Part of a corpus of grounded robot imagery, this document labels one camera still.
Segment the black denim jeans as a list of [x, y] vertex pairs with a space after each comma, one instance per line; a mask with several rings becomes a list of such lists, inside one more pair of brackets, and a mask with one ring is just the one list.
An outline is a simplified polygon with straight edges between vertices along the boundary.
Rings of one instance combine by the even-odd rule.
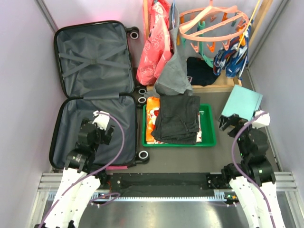
[[200, 97], [161, 95], [159, 114], [151, 135], [168, 144], [192, 145], [199, 132]]

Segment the light blue plastic tray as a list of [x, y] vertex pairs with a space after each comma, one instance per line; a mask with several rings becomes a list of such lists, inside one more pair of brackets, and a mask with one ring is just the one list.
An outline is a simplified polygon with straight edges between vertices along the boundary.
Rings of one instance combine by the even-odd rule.
[[240, 119], [249, 121], [260, 107], [263, 95], [235, 85], [219, 118], [219, 129], [235, 126]]

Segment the green plastic tray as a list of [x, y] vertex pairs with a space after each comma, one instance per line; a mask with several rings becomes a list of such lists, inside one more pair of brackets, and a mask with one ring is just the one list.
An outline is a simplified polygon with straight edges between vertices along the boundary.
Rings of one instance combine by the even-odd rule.
[[201, 147], [208, 148], [214, 147], [217, 143], [214, 123], [212, 118], [212, 111], [209, 104], [200, 104], [200, 126], [202, 131], [202, 140], [196, 144], [148, 144], [146, 141], [146, 126], [147, 126], [147, 114], [146, 105], [142, 108], [142, 145], [144, 147]]

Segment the orange item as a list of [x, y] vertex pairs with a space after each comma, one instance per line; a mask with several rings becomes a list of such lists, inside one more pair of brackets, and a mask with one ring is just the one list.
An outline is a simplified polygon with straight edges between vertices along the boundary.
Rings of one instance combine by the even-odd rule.
[[155, 122], [159, 113], [160, 99], [154, 96], [148, 97], [146, 105], [146, 142], [147, 144], [162, 144], [151, 133], [155, 129]]

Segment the pink hard-shell suitcase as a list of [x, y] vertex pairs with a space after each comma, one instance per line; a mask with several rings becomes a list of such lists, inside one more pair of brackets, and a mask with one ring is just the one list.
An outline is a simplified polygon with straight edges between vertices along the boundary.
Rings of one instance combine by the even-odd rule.
[[116, 20], [73, 25], [59, 29], [54, 36], [57, 70], [66, 100], [61, 105], [49, 151], [53, 168], [62, 169], [77, 142], [84, 118], [93, 120], [94, 111], [104, 111], [117, 119], [109, 121], [115, 130], [109, 145], [99, 145], [93, 169], [108, 163], [115, 167], [137, 164], [138, 103], [128, 34], [137, 27], [126, 27]]

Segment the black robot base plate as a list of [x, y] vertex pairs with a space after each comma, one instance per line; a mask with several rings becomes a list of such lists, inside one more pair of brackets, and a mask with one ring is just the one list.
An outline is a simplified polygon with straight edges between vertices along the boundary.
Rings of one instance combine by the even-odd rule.
[[203, 197], [215, 191], [232, 191], [220, 174], [211, 173], [114, 173], [100, 189], [121, 197]]

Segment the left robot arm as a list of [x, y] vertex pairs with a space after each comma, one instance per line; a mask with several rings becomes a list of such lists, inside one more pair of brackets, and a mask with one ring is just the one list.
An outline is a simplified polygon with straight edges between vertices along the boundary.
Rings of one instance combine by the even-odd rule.
[[105, 112], [97, 112], [93, 121], [83, 119], [75, 148], [69, 152], [62, 179], [51, 208], [42, 218], [37, 228], [77, 228], [88, 204], [93, 203], [93, 193], [107, 185], [108, 177], [102, 174], [121, 154], [118, 153], [101, 168], [93, 171], [92, 164], [99, 145], [109, 144], [114, 126], [109, 121], [117, 121]]

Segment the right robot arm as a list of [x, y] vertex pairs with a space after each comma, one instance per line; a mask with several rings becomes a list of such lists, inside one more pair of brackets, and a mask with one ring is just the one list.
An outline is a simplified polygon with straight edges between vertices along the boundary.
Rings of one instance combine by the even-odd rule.
[[251, 228], [284, 228], [277, 199], [273, 167], [266, 157], [267, 136], [262, 127], [270, 115], [256, 111], [251, 120], [238, 124], [228, 134], [233, 137], [232, 163], [222, 169], [222, 183], [232, 188]]

